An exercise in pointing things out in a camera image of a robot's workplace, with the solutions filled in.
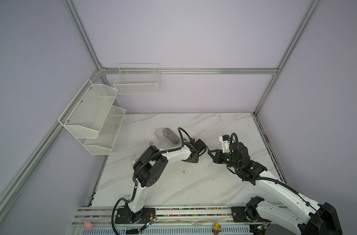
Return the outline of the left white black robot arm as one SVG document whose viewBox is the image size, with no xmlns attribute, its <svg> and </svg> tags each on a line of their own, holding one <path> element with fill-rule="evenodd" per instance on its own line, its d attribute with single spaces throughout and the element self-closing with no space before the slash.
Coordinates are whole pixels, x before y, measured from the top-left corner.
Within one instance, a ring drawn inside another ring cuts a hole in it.
<svg viewBox="0 0 357 235">
<path fill-rule="evenodd" d="M 178 161 L 198 163 L 199 156 L 206 150 L 205 143 L 197 141 L 184 142 L 182 146 L 169 149 L 148 147 L 133 166 L 134 189 L 127 208 L 132 213 L 139 213 L 145 206 L 147 188 L 154 185 L 169 163 Z"/>
</svg>

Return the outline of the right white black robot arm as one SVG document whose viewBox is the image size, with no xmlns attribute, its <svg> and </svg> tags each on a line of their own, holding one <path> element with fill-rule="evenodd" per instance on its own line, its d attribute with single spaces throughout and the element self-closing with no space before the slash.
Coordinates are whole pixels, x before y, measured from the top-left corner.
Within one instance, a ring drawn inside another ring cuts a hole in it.
<svg viewBox="0 0 357 235">
<path fill-rule="evenodd" d="M 288 209 L 274 206 L 260 196 L 247 203 L 239 216 L 250 222 L 264 219 L 276 223 L 296 235 L 341 235 L 343 233 L 336 209 L 329 203 L 320 204 L 275 177 L 265 166 L 253 161 L 241 143 L 222 142 L 222 149 L 208 154 L 216 164 L 225 164 L 231 173 L 245 182 L 263 189 Z"/>
</svg>

